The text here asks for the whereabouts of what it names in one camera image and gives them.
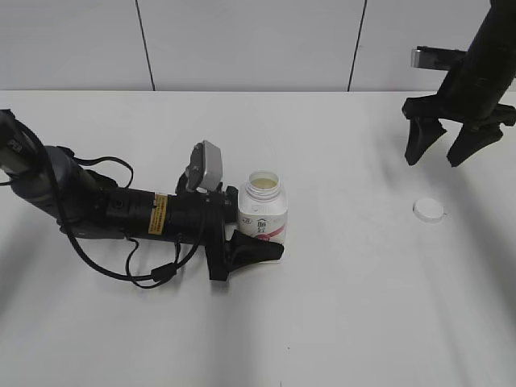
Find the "cable connector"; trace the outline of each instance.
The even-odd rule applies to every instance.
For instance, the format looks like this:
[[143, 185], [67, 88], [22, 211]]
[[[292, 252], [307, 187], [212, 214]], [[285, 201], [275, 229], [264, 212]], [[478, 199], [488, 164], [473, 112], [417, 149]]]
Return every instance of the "cable connector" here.
[[166, 282], [170, 281], [172, 277], [177, 274], [177, 264], [172, 262], [170, 264], [164, 264], [159, 268], [151, 270], [151, 277], [154, 282]]

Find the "bottle opening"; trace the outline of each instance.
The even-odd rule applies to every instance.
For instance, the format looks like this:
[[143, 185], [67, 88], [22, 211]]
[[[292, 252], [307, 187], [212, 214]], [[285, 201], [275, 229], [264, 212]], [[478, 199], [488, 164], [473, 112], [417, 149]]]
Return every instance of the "bottle opening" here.
[[259, 171], [252, 173], [249, 181], [257, 189], [273, 189], [277, 187], [279, 179], [272, 172]]
[[280, 178], [272, 172], [258, 171], [249, 176], [247, 192], [258, 200], [276, 197], [280, 190]]

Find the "yellow label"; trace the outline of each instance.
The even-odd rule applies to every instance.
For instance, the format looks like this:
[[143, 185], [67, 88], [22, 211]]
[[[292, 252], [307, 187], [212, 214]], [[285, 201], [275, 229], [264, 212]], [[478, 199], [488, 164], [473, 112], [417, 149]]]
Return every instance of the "yellow label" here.
[[167, 195], [154, 194], [154, 208], [151, 213], [151, 222], [148, 224], [148, 233], [161, 235], [163, 233], [164, 217], [167, 214]]

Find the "bottle label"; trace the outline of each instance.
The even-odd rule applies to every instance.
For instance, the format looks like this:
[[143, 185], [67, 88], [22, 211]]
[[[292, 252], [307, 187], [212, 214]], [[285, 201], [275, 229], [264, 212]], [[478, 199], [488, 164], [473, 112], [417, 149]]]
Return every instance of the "bottle label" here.
[[253, 238], [284, 243], [287, 213], [282, 215], [256, 215], [239, 212], [239, 230]]

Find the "silver part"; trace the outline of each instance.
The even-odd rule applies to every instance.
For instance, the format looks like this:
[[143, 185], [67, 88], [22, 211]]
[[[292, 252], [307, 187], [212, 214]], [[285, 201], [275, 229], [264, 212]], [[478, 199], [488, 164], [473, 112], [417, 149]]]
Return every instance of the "silver part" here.
[[199, 187], [215, 191], [223, 179], [223, 156], [220, 148], [210, 141], [202, 141], [204, 145], [204, 177]]
[[421, 68], [421, 50], [418, 50], [417, 48], [412, 50], [410, 65], [416, 69]]

